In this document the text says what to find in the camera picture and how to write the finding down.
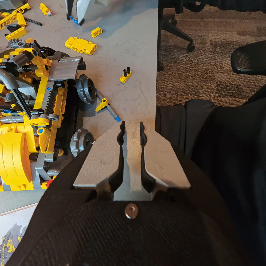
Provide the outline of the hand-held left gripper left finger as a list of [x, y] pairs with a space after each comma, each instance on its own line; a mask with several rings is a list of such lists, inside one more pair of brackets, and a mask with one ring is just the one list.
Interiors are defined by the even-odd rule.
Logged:
[[74, 187], [115, 192], [123, 182], [125, 122], [120, 121], [92, 145]]

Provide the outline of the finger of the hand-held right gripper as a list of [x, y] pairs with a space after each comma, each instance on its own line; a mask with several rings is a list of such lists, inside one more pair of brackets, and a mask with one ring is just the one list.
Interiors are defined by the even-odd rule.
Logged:
[[78, 25], [82, 25], [84, 23], [84, 16], [89, 6], [90, 0], [77, 0], [76, 2], [76, 15]]
[[71, 20], [73, 4], [74, 4], [74, 0], [65, 0], [66, 17], [68, 21]]

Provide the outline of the black perforated connector block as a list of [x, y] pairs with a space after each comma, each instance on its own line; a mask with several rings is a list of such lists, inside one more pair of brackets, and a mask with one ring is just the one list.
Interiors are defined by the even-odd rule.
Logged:
[[15, 32], [16, 30], [20, 29], [21, 26], [19, 24], [10, 24], [10, 25], [4, 25], [6, 29], [9, 30], [10, 33]]

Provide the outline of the yellow rectangular brick panel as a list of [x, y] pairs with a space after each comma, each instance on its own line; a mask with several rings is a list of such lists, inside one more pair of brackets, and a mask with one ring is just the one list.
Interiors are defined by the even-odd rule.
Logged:
[[85, 55], [93, 55], [97, 49], [96, 44], [77, 37], [69, 37], [64, 45], [66, 48], [70, 48], [79, 53], [84, 53]]

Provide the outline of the yellow grey brick vehicle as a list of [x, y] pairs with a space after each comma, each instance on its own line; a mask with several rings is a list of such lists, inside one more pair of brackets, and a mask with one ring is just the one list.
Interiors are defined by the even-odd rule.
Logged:
[[1, 191], [47, 189], [71, 150], [77, 156], [93, 135], [78, 129], [80, 102], [96, 100], [82, 56], [70, 57], [34, 39], [11, 39], [1, 50]]

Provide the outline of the black office chair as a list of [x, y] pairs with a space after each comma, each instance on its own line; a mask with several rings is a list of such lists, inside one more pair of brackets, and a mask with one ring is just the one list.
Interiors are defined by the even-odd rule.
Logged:
[[167, 31], [168, 33], [175, 35], [185, 41], [188, 41], [187, 51], [192, 52], [195, 49], [194, 40], [185, 34], [183, 31], [176, 27], [177, 21], [175, 20], [175, 14], [173, 16], [164, 16], [164, 9], [174, 8], [175, 13], [182, 13], [184, 1], [158, 1], [158, 41], [157, 41], [157, 71], [164, 70], [164, 64], [161, 62], [161, 31]]

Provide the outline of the white instruction booklet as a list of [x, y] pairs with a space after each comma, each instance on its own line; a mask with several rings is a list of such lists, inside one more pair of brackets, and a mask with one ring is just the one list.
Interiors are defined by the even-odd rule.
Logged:
[[22, 240], [38, 203], [0, 214], [0, 265], [4, 266]]

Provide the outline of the grey brick battery hub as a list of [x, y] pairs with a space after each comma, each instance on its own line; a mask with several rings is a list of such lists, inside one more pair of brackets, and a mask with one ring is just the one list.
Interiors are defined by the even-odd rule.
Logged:
[[0, 10], [14, 10], [23, 4], [24, 0], [0, 0]]

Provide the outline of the black brick axle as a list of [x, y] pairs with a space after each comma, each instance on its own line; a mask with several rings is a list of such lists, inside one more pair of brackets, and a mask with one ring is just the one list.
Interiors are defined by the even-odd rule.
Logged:
[[25, 19], [26, 22], [30, 22], [30, 23], [33, 23], [35, 25], [43, 26], [43, 24], [41, 22], [35, 21], [33, 19], [30, 19], [30, 18], [27, 18], [27, 17], [24, 17], [24, 19]]

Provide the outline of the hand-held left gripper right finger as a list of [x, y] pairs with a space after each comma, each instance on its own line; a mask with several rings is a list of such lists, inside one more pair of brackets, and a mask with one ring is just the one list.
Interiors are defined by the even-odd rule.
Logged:
[[169, 141], [140, 122], [141, 183], [148, 193], [189, 189], [191, 184]]

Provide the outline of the yellow flat wedge panel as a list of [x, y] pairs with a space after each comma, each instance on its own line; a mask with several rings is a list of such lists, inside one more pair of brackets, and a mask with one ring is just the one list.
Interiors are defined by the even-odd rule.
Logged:
[[17, 18], [17, 21], [18, 21], [18, 24], [20, 25], [20, 27], [25, 28], [27, 26], [25, 18], [21, 13], [17, 13], [16, 18]]

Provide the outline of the grey axle blue tips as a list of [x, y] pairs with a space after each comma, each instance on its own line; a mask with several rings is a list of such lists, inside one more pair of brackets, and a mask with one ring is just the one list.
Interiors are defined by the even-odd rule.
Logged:
[[[97, 89], [96, 91], [96, 96], [98, 97], [98, 99], [101, 101], [103, 98], [105, 98]], [[112, 106], [110, 105], [110, 103], [107, 105], [107, 107], [105, 107], [109, 113], [112, 115], [112, 117], [117, 121], [117, 122], [121, 122], [121, 119], [119, 117], [119, 115], [115, 112], [115, 110], [112, 108]]]

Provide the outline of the yellow thick brick beam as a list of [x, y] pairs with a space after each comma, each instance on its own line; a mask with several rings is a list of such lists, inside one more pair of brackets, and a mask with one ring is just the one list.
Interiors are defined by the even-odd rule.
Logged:
[[11, 13], [4, 12], [0, 14], [0, 30], [4, 29], [5, 25], [10, 25], [17, 20], [17, 14], [23, 14], [24, 12], [30, 10], [31, 7], [28, 3], [22, 5], [21, 7], [11, 11]]

